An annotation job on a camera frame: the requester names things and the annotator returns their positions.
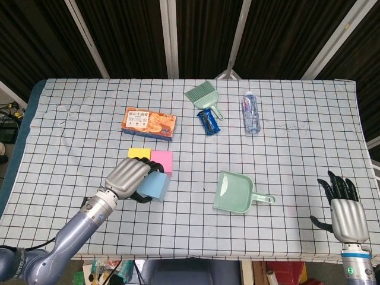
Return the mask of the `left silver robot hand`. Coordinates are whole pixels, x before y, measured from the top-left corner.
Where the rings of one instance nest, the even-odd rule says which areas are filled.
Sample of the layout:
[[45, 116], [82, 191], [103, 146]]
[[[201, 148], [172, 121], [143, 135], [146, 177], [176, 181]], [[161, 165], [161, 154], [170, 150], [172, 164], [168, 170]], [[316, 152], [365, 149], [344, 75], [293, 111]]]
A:
[[153, 199], [142, 197], [137, 193], [137, 188], [153, 172], [164, 173], [164, 167], [146, 157], [127, 157], [105, 179], [104, 191], [112, 192], [119, 200], [130, 198], [140, 204], [146, 204]]

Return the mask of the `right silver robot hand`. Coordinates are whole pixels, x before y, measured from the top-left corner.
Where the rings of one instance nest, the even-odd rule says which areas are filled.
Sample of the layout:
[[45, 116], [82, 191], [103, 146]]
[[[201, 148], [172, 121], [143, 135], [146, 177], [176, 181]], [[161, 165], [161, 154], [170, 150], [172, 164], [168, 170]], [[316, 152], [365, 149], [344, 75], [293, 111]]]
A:
[[331, 223], [310, 216], [314, 226], [332, 233], [341, 243], [365, 243], [369, 230], [365, 211], [354, 183], [328, 171], [330, 182], [318, 178], [330, 206]]

